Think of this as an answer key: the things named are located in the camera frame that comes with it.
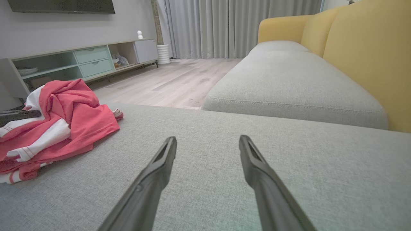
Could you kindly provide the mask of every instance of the tree trunk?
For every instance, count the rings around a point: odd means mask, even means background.
[[[158,16],[157,0],[151,0],[151,8],[153,9],[155,30],[157,32],[157,45],[164,45],[163,34],[161,33],[160,17]]]

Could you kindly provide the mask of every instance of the white cabinet door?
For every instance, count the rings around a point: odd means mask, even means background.
[[[158,59],[155,39],[135,41],[134,47],[136,48],[139,63]]]

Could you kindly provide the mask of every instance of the television screen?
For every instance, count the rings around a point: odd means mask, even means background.
[[[115,14],[111,0],[8,0],[12,11],[23,13]]]

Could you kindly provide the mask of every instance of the sofa armrest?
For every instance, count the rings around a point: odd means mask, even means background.
[[[258,43],[287,40],[301,43],[305,23],[313,15],[289,16],[264,19],[258,30]]]

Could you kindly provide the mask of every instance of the white figurine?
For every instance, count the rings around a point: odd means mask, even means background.
[[[143,32],[141,32],[141,30],[137,31],[137,34],[139,35],[139,39],[143,39]]]

